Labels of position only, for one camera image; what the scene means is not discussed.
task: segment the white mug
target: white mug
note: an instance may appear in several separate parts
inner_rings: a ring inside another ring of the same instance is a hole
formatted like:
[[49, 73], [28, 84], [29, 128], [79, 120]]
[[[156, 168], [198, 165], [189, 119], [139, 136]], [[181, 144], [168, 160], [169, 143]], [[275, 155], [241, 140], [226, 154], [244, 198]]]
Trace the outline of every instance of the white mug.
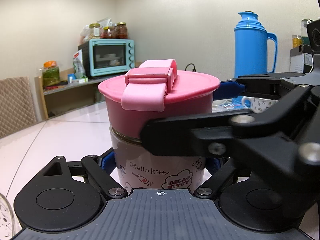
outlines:
[[277, 100], [264, 99], [264, 98], [251, 98], [251, 97], [243, 97], [241, 99], [241, 104], [245, 106], [245, 101], [250, 101], [250, 109], [255, 113], [262, 113], [266, 111], [268, 108], [273, 106]]

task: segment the lid buckle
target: lid buckle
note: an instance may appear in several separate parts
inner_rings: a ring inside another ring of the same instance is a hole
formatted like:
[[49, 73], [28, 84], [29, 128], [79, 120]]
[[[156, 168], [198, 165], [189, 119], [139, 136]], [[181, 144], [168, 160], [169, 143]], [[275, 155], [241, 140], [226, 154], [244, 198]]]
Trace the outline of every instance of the lid buckle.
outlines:
[[124, 76], [126, 88], [121, 98], [125, 110], [164, 111], [164, 97], [177, 76], [175, 60], [147, 60]]

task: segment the ribbed gray plate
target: ribbed gray plate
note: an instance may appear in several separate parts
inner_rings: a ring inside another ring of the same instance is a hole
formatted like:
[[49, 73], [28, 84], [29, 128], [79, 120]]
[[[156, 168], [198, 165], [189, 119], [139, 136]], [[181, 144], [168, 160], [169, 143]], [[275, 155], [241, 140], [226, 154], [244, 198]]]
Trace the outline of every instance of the ribbed gray plate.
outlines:
[[24, 229], [16, 240], [307, 240], [298, 229], [261, 234], [226, 220], [211, 200], [188, 190], [134, 189], [124, 199], [111, 200], [88, 225], [64, 233]]

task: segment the thermos lid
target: thermos lid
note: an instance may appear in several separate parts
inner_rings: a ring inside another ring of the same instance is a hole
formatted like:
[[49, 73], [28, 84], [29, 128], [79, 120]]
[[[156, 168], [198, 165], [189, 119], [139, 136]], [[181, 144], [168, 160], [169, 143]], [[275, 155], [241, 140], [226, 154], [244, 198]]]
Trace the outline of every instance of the thermos lid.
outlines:
[[239, 12], [241, 21], [236, 25], [235, 31], [239, 29], [257, 29], [267, 32], [262, 24], [258, 21], [258, 15], [252, 11]]
[[125, 110], [164, 111], [167, 104], [212, 93], [220, 85], [214, 76], [177, 70], [174, 59], [147, 60], [126, 75], [103, 81], [99, 91]]

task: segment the beige wall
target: beige wall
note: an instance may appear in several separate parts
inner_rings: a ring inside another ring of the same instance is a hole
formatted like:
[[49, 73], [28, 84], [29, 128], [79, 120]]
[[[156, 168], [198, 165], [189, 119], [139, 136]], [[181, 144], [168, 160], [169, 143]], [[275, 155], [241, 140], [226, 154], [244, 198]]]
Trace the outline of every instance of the beige wall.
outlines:
[[[300, 21], [320, 16], [317, 0], [117, 0], [116, 10], [135, 40], [136, 60], [175, 58], [179, 69], [192, 62], [221, 80], [234, 73], [238, 12], [256, 12], [278, 36], [278, 72], [289, 71], [291, 36], [300, 33]], [[271, 66], [274, 46], [268, 44]]]
[[0, 79], [34, 77], [48, 60], [72, 67], [82, 28], [115, 16], [115, 0], [0, 0]]

